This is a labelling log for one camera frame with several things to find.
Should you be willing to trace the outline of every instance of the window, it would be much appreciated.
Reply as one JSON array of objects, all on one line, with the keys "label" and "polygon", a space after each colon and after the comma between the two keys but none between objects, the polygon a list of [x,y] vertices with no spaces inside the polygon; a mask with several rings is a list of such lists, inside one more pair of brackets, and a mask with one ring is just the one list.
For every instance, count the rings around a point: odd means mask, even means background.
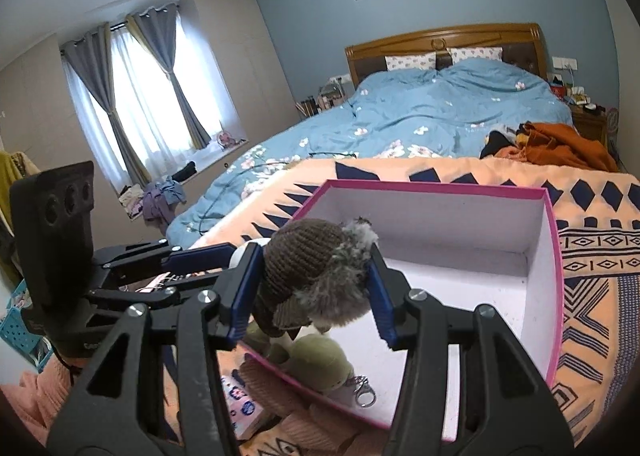
[{"label": "window", "polygon": [[[170,80],[126,26],[112,33],[111,59],[118,116],[149,174],[156,179],[183,168],[196,151]],[[174,72],[200,123],[215,136],[222,129],[220,112],[202,62],[178,16]],[[63,64],[82,130],[100,168],[120,191],[130,179],[109,117],[73,68],[66,61]],[[210,148],[220,150],[216,140]]]}]

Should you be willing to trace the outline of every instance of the blue wall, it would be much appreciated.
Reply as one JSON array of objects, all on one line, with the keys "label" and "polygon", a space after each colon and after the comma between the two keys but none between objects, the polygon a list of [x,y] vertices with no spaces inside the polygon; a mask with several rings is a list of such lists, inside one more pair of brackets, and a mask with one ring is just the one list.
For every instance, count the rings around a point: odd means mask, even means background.
[{"label": "blue wall", "polygon": [[296,99],[348,71],[346,46],[440,26],[534,21],[550,55],[578,60],[576,83],[594,101],[618,105],[618,60],[604,0],[257,1]]}]

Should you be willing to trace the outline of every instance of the green plush toy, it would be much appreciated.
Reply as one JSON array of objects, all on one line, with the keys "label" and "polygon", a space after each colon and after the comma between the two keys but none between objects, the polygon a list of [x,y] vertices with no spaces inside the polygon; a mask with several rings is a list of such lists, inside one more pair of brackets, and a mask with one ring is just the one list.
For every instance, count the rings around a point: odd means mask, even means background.
[{"label": "green plush toy", "polygon": [[335,391],[353,376],[353,366],[340,344],[321,334],[297,339],[283,369],[304,386],[321,393]]},{"label": "green plush toy", "polygon": [[269,337],[257,322],[251,322],[242,342],[305,387],[320,393],[335,391],[353,376],[353,366],[340,344],[326,335],[312,333],[292,342],[288,334]]}]

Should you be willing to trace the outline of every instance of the knitted brown hat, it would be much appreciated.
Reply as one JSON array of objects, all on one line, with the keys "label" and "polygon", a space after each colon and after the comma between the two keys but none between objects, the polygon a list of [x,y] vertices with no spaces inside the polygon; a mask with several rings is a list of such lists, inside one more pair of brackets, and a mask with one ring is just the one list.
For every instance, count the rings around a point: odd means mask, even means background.
[{"label": "knitted brown hat", "polygon": [[[363,221],[341,227],[304,218],[278,230],[264,248],[264,280],[254,305],[262,331],[280,336],[310,324],[310,314],[314,321],[343,324],[366,313],[365,266],[377,238]],[[328,316],[320,317],[325,311]]]}]

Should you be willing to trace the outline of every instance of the keychain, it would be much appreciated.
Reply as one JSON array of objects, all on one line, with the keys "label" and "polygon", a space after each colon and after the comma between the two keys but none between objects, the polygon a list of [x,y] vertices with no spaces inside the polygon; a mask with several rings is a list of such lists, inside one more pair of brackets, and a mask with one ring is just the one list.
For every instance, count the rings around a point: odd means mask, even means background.
[{"label": "keychain", "polygon": [[369,379],[366,376],[359,375],[349,378],[344,385],[347,387],[355,386],[354,400],[360,407],[371,407],[376,403],[376,392],[369,385]]}]

